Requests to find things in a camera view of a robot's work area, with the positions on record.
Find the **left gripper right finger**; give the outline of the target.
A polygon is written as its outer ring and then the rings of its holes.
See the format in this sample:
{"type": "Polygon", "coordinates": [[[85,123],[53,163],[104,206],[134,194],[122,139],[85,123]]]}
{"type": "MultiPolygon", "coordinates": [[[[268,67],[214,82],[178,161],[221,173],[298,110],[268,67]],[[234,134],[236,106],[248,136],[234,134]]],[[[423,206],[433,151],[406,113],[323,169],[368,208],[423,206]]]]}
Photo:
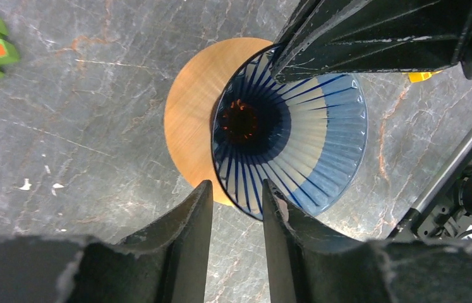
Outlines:
{"type": "Polygon", "coordinates": [[[357,241],[264,181],[272,302],[472,302],[472,240],[357,241]]]}

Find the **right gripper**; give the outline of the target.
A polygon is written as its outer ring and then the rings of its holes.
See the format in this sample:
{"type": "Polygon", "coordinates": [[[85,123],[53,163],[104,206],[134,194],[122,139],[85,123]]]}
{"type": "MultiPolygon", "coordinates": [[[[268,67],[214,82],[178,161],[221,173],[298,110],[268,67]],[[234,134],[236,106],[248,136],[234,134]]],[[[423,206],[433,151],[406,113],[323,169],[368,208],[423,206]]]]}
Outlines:
{"type": "Polygon", "coordinates": [[[277,43],[272,74],[281,83],[438,71],[460,56],[472,80],[472,1],[298,1],[277,43]]]}

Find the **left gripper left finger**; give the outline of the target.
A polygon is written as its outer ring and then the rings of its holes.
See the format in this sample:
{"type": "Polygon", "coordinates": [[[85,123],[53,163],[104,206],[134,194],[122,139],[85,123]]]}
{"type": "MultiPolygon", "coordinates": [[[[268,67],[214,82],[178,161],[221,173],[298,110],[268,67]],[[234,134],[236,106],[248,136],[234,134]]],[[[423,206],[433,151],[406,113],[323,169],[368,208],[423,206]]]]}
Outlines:
{"type": "Polygon", "coordinates": [[[0,236],[0,302],[203,302],[212,183],[110,244],[91,235],[0,236]]]}

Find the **blue glass dripper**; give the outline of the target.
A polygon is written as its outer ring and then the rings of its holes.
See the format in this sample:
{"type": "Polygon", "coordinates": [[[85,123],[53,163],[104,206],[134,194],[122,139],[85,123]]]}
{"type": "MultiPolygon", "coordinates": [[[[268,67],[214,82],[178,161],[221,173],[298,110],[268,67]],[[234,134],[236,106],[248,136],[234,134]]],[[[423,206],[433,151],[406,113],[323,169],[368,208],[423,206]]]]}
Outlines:
{"type": "Polygon", "coordinates": [[[281,84],[271,73],[277,46],[245,61],[218,98],[212,116],[211,150],[216,178],[232,204],[263,217],[264,180],[316,216],[352,183],[363,159],[368,112],[351,74],[325,74],[281,84]],[[245,144],[228,142],[222,111],[241,99],[257,110],[258,129],[245,144]]]}

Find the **brown glass dripper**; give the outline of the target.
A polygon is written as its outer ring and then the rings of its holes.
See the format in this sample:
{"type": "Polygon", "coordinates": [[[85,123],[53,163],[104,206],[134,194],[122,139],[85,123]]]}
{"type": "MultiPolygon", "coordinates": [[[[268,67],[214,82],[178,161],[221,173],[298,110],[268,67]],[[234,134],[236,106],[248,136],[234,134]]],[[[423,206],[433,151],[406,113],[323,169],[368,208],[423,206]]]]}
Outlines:
{"type": "Polygon", "coordinates": [[[245,144],[257,133],[257,110],[241,99],[232,101],[228,108],[222,111],[220,125],[228,142],[245,144]]]}

